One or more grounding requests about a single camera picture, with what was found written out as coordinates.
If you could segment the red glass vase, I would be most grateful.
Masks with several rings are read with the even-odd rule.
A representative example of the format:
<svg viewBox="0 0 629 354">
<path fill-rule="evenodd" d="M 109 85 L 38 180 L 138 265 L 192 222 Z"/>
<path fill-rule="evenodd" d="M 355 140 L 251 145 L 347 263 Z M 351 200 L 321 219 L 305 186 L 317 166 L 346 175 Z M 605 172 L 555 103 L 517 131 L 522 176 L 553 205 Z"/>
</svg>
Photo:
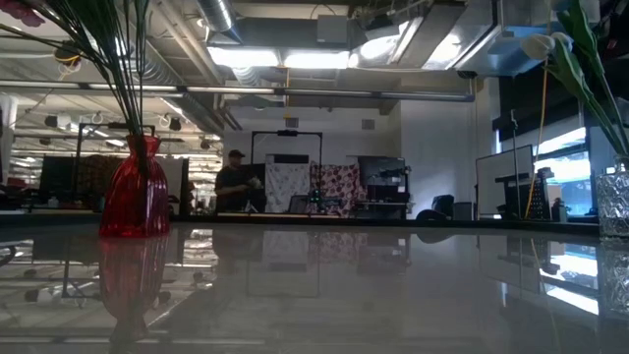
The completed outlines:
<svg viewBox="0 0 629 354">
<path fill-rule="evenodd" d="M 170 231 L 168 185 L 156 160 L 161 140 L 127 137 L 130 154 L 116 168 L 105 197 L 101 238 L 153 238 Z"/>
</svg>

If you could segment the clear cut-glass vase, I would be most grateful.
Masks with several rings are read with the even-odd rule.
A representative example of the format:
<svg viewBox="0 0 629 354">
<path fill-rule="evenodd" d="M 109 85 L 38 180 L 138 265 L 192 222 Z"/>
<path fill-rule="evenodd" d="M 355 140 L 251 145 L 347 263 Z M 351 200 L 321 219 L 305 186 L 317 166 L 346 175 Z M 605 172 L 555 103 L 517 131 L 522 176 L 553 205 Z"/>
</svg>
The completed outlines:
<svg viewBox="0 0 629 354">
<path fill-rule="evenodd" d="M 629 156 L 617 156 L 614 169 L 596 179 L 600 235 L 629 237 Z"/>
</svg>

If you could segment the red circle-pattern cloth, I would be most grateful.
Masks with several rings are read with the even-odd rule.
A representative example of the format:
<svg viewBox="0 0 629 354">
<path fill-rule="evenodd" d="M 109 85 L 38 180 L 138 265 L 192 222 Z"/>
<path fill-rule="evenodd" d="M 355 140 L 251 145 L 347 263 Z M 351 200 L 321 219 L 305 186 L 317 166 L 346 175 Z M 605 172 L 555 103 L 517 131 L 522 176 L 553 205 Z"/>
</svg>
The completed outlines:
<svg viewBox="0 0 629 354">
<path fill-rule="evenodd" d="M 325 212 L 349 218 L 356 202 L 367 198 L 367 191 L 361 184 L 360 165 L 311 163 L 311 188 L 319 189 L 323 198 L 339 200 L 339 206 L 327 206 Z"/>
</svg>

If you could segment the white floral cloth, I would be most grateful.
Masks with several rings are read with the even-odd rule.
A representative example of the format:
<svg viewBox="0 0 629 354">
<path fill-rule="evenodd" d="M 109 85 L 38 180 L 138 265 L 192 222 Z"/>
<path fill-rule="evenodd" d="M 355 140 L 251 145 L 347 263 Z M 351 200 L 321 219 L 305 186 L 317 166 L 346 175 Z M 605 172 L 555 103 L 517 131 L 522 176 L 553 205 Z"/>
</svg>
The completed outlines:
<svg viewBox="0 0 629 354">
<path fill-rule="evenodd" d="M 308 163 L 276 162 L 274 155 L 268 155 L 265 160 L 265 211 L 286 212 L 293 196 L 307 195 L 311 187 L 310 172 Z"/>
</svg>

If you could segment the wooden top workbench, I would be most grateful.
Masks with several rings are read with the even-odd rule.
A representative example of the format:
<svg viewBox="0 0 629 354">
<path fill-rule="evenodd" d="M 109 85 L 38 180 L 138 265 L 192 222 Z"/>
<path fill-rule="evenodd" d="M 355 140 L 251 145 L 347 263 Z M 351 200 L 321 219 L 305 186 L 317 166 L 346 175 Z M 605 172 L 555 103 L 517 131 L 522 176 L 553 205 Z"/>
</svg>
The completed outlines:
<svg viewBox="0 0 629 354">
<path fill-rule="evenodd" d="M 336 214 L 320 213 L 273 213 L 273 212 L 219 212 L 217 217 L 254 217 L 254 218 L 311 218 L 340 219 Z"/>
</svg>

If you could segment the black monitor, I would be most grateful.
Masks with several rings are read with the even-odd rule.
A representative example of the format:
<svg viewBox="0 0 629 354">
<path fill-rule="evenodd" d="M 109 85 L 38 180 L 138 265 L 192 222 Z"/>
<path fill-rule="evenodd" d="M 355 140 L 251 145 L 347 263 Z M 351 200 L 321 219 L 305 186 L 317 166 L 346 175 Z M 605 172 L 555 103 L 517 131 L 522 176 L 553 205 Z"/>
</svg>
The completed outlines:
<svg viewBox="0 0 629 354">
<path fill-rule="evenodd" d="M 404 158 L 359 156 L 360 181 L 367 186 L 403 186 L 407 167 Z"/>
</svg>

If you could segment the person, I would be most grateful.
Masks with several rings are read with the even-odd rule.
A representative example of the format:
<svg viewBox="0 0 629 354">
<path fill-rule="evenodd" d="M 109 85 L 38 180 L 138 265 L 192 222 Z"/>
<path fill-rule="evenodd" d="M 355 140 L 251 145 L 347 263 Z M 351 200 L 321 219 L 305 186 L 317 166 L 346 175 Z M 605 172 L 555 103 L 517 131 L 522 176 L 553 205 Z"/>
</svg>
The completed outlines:
<svg viewBox="0 0 629 354">
<path fill-rule="evenodd" d="M 254 171 L 242 164 L 245 157 L 237 149 L 229 151 L 228 162 L 215 179 L 216 212 L 262 212 L 265 192 Z"/>
</svg>

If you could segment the grey ceiling pipe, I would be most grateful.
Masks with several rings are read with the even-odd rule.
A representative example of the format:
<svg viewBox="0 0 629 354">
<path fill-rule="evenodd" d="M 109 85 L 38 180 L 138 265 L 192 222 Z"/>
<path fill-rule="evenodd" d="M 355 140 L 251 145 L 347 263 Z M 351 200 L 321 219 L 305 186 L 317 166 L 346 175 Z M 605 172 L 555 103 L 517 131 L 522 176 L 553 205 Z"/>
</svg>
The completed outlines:
<svg viewBox="0 0 629 354">
<path fill-rule="evenodd" d="M 12 89 L 83 89 L 110 90 L 108 84 L 73 83 L 52 81 L 16 81 L 0 80 L 0 88 Z M 346 90 L 325 88 L 267 88 L 267 87 L 214 87 L 214 86 L 167 86 L 144 85 L 134 86 L 148 92 L 165 93 L 218 93 L 218 94 L 253 94 L 253 95 L 282 95 L 282 96 L 321 96 L 347 97 L 386 100 L 416 100 L 416 101 L 444 101 L 444 102 L 472 102 L 472 93 L 443 93 L 430 91 L 378 91 L 378 90 Z"/>
</svg>

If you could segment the ceiling light panel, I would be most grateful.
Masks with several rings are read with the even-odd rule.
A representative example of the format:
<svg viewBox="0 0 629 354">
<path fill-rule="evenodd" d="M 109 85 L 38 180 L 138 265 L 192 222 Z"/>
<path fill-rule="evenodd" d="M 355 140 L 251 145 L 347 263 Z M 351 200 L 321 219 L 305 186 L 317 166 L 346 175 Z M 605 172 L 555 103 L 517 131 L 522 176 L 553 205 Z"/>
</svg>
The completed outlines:
<svg viewBox="0 0 629 354">
<path fill-rule="evenodd" d="M 291 69 L 344 70 L 350 54 L 341 52 L 295 52 L 284 59 L 284 66 Z"/>
<path fill-rule="evenodd" d="M 269 49 L 243 49 L 208 47 L 215 64 L 230 68 L 276 67 L 280 64 L 277 54 Z"/>
</svg>

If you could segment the black office chair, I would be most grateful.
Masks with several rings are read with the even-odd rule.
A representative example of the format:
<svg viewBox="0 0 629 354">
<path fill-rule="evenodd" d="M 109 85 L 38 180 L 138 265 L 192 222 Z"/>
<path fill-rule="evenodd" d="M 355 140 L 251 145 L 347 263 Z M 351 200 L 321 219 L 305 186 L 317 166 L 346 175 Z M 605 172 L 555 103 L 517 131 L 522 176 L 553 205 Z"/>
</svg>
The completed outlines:
<svg viewBox="0 0 629 354">
<path fill-rule="evenodd" d="M 449 220 L 453 217 L 453 205 L 452 195 L 436 196 L 432 200 L 431 208 L 420 211 L 416 219 L 418 221 Z"/>
</svg>

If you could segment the grey ceiling box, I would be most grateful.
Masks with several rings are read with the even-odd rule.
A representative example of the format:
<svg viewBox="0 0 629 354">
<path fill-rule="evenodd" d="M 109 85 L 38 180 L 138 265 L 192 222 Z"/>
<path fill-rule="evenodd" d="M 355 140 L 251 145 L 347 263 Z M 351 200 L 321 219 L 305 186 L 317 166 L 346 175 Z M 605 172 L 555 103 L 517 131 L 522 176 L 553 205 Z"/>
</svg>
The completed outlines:
<svg viewBox="0 0 629 354">
<path fill-rule="evenodd" d="M 316 41 L 323 44 L 346 44 L 348 21 L 344 16 L 318 15 L 316 18 Z"/>
</svg>

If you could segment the whiteboard on stand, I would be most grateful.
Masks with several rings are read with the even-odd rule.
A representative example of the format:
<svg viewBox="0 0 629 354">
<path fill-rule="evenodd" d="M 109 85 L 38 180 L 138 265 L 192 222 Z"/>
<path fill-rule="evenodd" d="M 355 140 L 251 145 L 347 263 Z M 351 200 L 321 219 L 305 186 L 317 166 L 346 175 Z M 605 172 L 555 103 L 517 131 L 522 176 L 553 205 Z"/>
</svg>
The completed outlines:
<svg viewBox="0 0 629 354">
<path fill-rule="evenodd" d="M 531 178 L 533 172 L 533 146 L 517 147 L 520 185 Z M 476 160 L 477 204 L 480 216 L 498 214 L 505 204 L 505 184 L 513 184 L 512 149 Z"/>
</svg>

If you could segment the black tripod stand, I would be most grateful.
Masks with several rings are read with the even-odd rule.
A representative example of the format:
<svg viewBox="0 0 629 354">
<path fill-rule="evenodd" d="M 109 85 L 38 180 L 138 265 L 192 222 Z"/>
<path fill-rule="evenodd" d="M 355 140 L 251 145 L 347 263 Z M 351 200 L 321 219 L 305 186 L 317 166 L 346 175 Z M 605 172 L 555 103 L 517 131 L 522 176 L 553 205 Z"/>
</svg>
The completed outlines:
<svg viewBox="0 0 629 354">
<path fill-rule="evenodd" d="M 512 157 L 513 157 L 513 191 L 514 191 L 514 198 L 512 198 L 512 202 L 510 203 L 512 208 L 515 210 L 515 214 L 517 216 L 517 219 L 520 220 L 522 218 L 521 216 L 521 210 L 520 210 L 520 204 L 521 204 L 521 198 L 520 198 L 520 178 L 519 178 L 519 168 L 518 168 L 518 157 L 517 157 L 517 129 L 518 129 L 518 123 L 517 123 L 517 119 L 515 118 L 515 110 L 511 109 L 510 110 L 510 122 L 511 122 L 511 128 L 512 128 Z"/>
</svg>

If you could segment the black pegboard orange dots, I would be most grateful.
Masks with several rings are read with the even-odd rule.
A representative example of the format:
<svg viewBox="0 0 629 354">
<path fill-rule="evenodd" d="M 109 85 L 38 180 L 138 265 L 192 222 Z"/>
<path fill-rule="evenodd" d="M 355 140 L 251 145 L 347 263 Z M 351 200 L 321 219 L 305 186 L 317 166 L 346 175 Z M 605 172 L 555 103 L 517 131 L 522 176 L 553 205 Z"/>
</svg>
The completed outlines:
<svg viewBox="0 0 629 354">
<path fill-rule="evenodd" d="M 547 191 L 547 179 L 554 173 L 549 167 L 539 169 L 531 178 L 525 205 L 525 219 L 551 221 L 551 206 Z"/>
</svg>

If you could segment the black gantry frame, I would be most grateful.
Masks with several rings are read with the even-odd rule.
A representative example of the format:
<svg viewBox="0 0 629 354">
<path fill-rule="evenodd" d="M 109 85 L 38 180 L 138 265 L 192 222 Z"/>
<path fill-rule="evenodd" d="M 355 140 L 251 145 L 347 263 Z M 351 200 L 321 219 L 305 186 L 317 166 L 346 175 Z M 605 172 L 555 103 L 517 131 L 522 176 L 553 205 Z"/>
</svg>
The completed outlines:
<svg viewBox="0 0 629 354">
<path fill-rule="evenodd" d="M 299 132 L 297 130 L 252 131 L 250 162 L 252 165 L 262 166 L 262 186 L 265 181 L 265 160 L 268 155 L 274 155 L 276 162 L 283 163 L 322 163 L 323 133 Z M 295 195 L 291 198 L 289 210 L 283 213 L 293 213 L 292 199 L 298 197 L 296 213 L 309 210 L 309 194 Z"/>
</svg>

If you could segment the silver rectangular air duct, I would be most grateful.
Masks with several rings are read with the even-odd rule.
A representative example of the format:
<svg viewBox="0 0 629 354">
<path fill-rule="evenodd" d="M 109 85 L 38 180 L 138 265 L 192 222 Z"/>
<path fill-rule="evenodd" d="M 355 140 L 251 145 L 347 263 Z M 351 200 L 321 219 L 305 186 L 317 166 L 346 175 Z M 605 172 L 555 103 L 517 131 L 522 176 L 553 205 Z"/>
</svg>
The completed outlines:
<svg viewBox="0 0 629 354">
<path fill-rule="evenodd" d="M 409 0 L 381 10 L 353 38 L 351 69 L 449 71 L 498 26 L 500 0 Z"/>
</svg>

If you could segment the silver round air duct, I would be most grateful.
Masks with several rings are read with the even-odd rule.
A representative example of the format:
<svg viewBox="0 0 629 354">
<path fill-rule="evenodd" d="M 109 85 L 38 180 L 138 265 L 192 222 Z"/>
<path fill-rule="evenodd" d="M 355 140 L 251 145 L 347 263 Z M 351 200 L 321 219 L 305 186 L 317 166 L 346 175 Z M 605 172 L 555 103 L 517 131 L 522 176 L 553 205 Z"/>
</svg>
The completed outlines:
<svg viewBox="0 0 629 354">
<path fill-rule="evenodd" d="M 230 0 L 196 0 L 200 15 L 207 27 L 232 41 L 242 44 L 243 40 L 237 27 L 236 12 Z"/>
</svg>

